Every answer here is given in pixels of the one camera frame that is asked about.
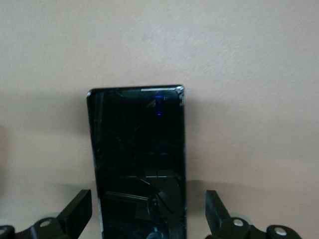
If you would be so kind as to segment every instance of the beige wall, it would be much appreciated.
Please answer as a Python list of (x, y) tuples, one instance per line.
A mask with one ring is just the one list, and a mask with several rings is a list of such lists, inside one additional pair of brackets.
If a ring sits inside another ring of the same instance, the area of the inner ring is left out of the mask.
[(261, 230), (318, 238), (319, 2), (0, 2), (0, 225), (18, 231), (82, 188), (101, 238), (85, 95), (184, 84), (190, 239), (204, 191)]

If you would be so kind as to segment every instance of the wall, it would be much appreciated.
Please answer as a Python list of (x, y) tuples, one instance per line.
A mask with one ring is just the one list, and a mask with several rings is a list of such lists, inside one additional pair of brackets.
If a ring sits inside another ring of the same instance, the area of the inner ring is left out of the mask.
[(190, 239), (204, 192), (261, 230), (317, 238), (319, 2), (0, 2), (0, 225), (18, 231), (82, 188), (101, 238), (85, 95), (184, 84)]

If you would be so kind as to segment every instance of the cracked screen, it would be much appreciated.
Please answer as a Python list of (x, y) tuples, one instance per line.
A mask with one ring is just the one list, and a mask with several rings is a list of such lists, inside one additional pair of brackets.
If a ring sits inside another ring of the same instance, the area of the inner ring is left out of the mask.
[(103, 238), (186, 238), (183, 93), (182, 86), (88, 93)]

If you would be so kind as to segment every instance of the metal screw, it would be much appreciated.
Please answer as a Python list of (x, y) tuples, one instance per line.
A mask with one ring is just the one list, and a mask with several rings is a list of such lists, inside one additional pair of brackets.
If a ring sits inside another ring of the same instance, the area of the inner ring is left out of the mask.
[(51, 221), (46, 220), (46, 221), (40, 223), (40, 227), (41, 227), (41, 228), (42, 228), (42, 227), (46, 227), (46, 226), (49, 225), (50, 223), (51, 223)]
[(280, 236), (286, 236), (287, 232), (283, 228), (275, 228), (275, 232)]
[(0, 229), (0, 235), (4, 234), (6, 231), (6, 228)]
[(243, 221), (240, 219), (235, 219), (234, 220), (234, 225), (238, 227), (242, 227), (244, 225)]

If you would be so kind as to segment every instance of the black phone screen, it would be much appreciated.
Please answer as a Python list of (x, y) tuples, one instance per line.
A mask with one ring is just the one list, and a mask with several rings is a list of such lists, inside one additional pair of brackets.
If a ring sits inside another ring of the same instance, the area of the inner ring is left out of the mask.
[(184, 88), (87, 95), (102, 235), (185, 239)]

